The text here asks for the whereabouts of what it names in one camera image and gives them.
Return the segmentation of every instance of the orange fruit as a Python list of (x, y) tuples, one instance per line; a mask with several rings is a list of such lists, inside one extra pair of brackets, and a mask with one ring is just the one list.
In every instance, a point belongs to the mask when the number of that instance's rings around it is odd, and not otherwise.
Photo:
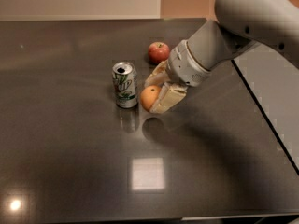
[(140, 93), (140, 104), (142, 107), (150, 112), (152, 105), (158, 99), (161, 87), (159, 86), (148, 86)]

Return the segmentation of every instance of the white robotic arm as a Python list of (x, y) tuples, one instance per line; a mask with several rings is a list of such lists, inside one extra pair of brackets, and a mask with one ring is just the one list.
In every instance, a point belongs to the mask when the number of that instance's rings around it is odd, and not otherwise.
[(170, 53), (171, 81), (198, 86), (218, 64), (258, 41), (299, 68), (299, 10), (289, 0), (216, 0), (216, 21), (206, 22)]

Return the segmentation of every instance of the apple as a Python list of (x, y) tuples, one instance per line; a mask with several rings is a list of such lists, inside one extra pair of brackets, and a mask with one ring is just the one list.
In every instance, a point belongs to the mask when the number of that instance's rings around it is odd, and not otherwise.
[(168, 59), (170, 49), (164, 42), (153, 42), (149, 45), (149, 60), (154, 64), (159, 64)]

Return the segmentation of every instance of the soda can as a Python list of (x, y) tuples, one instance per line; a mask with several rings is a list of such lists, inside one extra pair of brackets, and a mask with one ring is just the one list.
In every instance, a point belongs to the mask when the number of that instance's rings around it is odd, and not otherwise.
[(120, 62), (112, 68), (116, 104), (122, 108), (132, 108), (138, 104), (137, 72), (132, 63)]

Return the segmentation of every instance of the black tabletop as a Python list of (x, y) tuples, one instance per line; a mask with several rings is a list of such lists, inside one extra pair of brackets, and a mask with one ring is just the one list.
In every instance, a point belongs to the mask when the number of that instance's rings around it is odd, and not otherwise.
[(162, 115), (116, 106), (114, 63), (141, 92), (150, 43), (204, 22), (1, 22), (0, 223), (298, 212), (299, 176), (230, 62)]

